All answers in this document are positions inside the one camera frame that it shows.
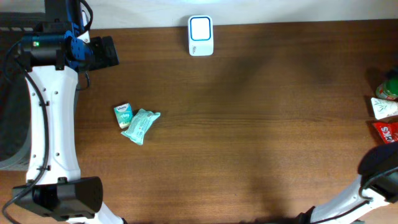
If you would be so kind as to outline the dark grey plastic basket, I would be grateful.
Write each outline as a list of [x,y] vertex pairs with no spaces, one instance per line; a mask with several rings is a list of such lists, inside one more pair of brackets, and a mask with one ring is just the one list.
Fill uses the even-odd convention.
[[1,170],[26,171],[30,159],[30,99],[13,45],[42,21],[43,12],[1,13]]

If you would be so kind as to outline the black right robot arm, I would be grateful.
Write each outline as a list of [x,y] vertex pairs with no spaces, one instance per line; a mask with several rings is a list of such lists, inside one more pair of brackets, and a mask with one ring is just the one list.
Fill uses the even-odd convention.
[[299,214],[295,223],[349,224],[397,202],[397,143],[371,149],[358,166],[358,177],[328,203]]

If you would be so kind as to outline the teal wet wipes pack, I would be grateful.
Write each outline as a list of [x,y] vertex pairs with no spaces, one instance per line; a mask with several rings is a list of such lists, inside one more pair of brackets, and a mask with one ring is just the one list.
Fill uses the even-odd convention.
[[152,111],[140,109],[132,118],[131,124],[127,130],[122,131],[121,134],[141,146],[144,143],[146,132],[152,126],[153,122],[160,116],[160,112],[154,113]]

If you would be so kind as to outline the red candy bag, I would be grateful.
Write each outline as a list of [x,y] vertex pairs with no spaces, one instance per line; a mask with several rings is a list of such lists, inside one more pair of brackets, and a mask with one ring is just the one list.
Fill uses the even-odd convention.
[[376,122],[373,123],[373,127],[377,130],[384,143],[389,144],[397,142],[397,122]]

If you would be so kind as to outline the green lid jar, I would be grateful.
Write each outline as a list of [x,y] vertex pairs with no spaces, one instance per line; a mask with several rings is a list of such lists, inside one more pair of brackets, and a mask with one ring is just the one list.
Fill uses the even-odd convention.
[[397,99],[397,78],[384,81],[376,89],[376,96],[383,100]]

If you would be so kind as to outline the white cream tube gold cap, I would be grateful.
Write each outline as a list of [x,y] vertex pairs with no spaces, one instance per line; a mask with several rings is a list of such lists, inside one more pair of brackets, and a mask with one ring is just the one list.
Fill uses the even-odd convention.
[[384,119],[391,116],[397,116],[397,102],[371,98],[371,104],[376,119]]

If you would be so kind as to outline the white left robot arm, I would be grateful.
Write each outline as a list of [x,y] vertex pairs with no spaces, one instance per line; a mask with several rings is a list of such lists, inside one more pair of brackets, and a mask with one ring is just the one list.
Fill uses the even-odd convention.
[[31,149],[26,183],[11,202],[68,223],[123,223],[104,203],[99,177],[82,177],[75,150],[78,76],[119,63],[111,37],[89,35],[86,1],[46,1],[45,20],[16,42],[30,94]]

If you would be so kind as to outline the white barcode scanner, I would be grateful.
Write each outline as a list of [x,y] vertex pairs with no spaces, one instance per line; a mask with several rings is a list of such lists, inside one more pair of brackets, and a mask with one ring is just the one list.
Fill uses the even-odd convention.
[[188,49],[192,57],[210,56],[214,52],[213,20],[207,15],[188,19]]

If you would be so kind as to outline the small teal tissue pack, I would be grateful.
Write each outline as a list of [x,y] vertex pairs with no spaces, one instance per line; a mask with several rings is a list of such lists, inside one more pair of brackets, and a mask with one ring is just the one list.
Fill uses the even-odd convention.
[[114,113],[116,115],[119,127],[121,129],[128,128],[133,118],[131,105],[129,103],[125,103],[123,105],[114,107]]

